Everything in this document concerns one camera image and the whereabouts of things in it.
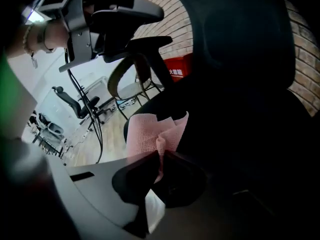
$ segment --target chair headrest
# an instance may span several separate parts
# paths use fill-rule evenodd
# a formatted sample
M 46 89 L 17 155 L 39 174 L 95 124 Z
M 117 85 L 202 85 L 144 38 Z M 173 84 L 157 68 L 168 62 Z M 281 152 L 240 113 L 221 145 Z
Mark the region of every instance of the chair headrest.
M 61 86 L 53 86 L 52 89 L 54 89 L 57 94 L 62 94 L 64 92 L 64 89 Z

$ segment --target black slot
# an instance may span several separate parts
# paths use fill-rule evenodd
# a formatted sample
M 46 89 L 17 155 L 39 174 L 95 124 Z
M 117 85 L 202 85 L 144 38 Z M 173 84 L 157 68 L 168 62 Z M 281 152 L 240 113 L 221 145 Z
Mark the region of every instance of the black slot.
M 70 178 L 71 178 L 71 180 L 73 182 L 77 182 L 77 181 L 81 181 L 81 180 L 84 180 L 84 179 L 87 179 L 87 178 L 90 178 L 90 177 L 93 177 L 93 176 L 95 176 L 95 175 L 92 172 L 87 171 L 87 172 L 84 172 L 84 173 L 72 175 L 72 176 L 70 176 Z

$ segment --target green object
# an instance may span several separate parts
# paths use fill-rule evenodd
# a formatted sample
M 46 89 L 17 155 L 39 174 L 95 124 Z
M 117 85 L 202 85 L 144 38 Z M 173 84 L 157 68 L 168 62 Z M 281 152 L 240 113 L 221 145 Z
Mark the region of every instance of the green object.
M 4 131 L 8 123 L 15 115 L 16 107 L 20 101 L 19 93 L 23 92 L 23 87 L 8 64 L 5 53 L 2 52 L 0 58 L 0 134 Z

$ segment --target wooden floor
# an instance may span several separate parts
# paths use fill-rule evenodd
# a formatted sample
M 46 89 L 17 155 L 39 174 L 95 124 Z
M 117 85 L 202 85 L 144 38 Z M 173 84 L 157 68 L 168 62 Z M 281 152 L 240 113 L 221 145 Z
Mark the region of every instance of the wooden floor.
M 158 93 L 159 92 L 155 88 L 147 91 L 150 99 Z M 139 100 L 142 104 L 147 102 L 147 99 L 142 96 L 139 96 Z M 138 101 L 136 101 L 133 105 L 127 106 L 123 112 L 129 118 L 139 108 L 140 105 Z M 126 121 L 127 120 L 124 116 L 116 110 L 107 119 L 106 123 L 101 126 L 103 152 L 100 163 L 126 157 L 126 143 L 124 139 L 124 125 Z M 84 166 L 95 164 L 97 162 L 100 154 L 100 145 L 95 131 L 87 133 L 86 137 L 83 138 L 83 134 L 86 133 L 89 123 L 90 120 L 83 123 L 70 140 L 69 144 L 73 145 L 73 148 L 70 147 L 63 155 L 63 160 L 66 163 L 66 166 Z

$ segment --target bracelet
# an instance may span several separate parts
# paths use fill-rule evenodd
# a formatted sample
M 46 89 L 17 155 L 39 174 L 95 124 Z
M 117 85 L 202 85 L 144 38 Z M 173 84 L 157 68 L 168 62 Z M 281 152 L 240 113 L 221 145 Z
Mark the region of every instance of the bracelet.
M 43 50 L 47 54 L 51 54 L 56 50 L 56 49 L 48 49 L 45 44 L 46 30 L 47 30 L 47 27 L 48 27 L 50 21 L 47 21 L 44 24 L 40 25 L 38 36 L 36 37 L 36 42 L 37 42 L 40 50 Z
M 30 33 L 31 29 L 33 28 L 33 26 L 34 26 L 34 24 L 29 25 L 25 31 L 24 36 L 23 36 L 23 41 L 22 41 L 22 48 L 26 54 L 29 54 L 31 56 L 33 67 L 36 69 L 38 67 L 38 62 L 34 58 L 35 53 L 27 45 L 28 36 L 29 36 L 29 33 Z
M 34 24 L 31 24 L 28 26 L 28 28 L 26 29 L 25 33 L 24 33 L 24 36 L 23 36 L 23 41 L 22 41 L 22 47 L 23 47 L 23 50 L 26 54 L 29 54 L 30 56 L 34 53 L 29 47 L 28 47 L 28 36 L 29 36 L 29 33 L 31 31 L 31 29 L 34 27 Z

